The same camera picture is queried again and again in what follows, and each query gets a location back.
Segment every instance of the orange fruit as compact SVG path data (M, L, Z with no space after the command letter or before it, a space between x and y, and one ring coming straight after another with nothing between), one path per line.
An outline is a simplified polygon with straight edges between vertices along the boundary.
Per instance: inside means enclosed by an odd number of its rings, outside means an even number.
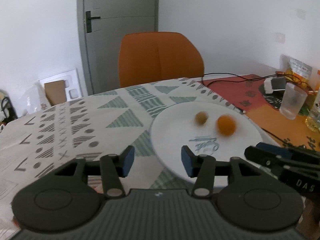
M224 136L233 135L236 131L236 120L231 115L223 114L218 118L216 128Z

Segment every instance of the clear glass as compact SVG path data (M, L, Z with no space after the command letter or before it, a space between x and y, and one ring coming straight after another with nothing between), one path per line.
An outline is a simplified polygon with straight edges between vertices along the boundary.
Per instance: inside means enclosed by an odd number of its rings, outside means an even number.
M320 131L320 112L318 107L314 106L305 121L307 127L313 132Z
M280 113L290 120L295 119L306 98L307 93L304 90L292 83L287 83L279 109Z

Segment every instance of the gray door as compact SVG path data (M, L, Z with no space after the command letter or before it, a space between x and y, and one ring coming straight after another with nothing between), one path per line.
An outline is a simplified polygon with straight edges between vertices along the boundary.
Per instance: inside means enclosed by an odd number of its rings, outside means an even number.
M84 29L93 93L117 89L121 40L128 33L155 30L156 0L84 0L84 17L87 11L101 17L91 20L91 33Z

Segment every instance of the red mat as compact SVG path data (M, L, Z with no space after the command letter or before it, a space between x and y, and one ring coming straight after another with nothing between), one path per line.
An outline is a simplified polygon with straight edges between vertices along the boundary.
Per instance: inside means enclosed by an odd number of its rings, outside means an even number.
M251 74L243 76L247 79L258 78L260 76ZM242 81L241 77L227 77L211 80L204 80L204 84L207 85L216 80L228 80L228 81ZM266 95L263 88L264 80L260 81L245 81L241 83L232 82L215 82L209 86L209 88L228 100L230 103L245 111L259 108L263 105L270 105L275 110L278 110L281 105L281 100L274 95Z

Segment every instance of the table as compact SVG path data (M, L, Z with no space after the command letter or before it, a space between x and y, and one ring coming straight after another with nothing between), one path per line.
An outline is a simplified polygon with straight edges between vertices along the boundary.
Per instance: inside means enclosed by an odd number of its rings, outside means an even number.
M257 78L255 74L244 75L247 79ZM304 105L294 120L284 117L279 108L282 102L282 94L266 94L264 80L246 81L242 83L216 82L216 81L243 81L241 77L214 78L215 83L209 85L210 89L227 99L230 103L246 111L249 117L261 128L266 129L276 137L275 140L281 146L291 144L297 147L320 151L320 133L311 131L305 125L305 119L309 114L308 106Z
M198 79L178 78L69 101L9 123L0 135L0 239L16 230L11 222L13 196L77 156L93 161L133 145L135 161L129 176L121 179L126 192L130 188L190 188L191 184L159 163L149 133L160 112L190 101L241 112ZM273 142L260 133L264 141ZM99 188L100 177L90 176L88 184Z

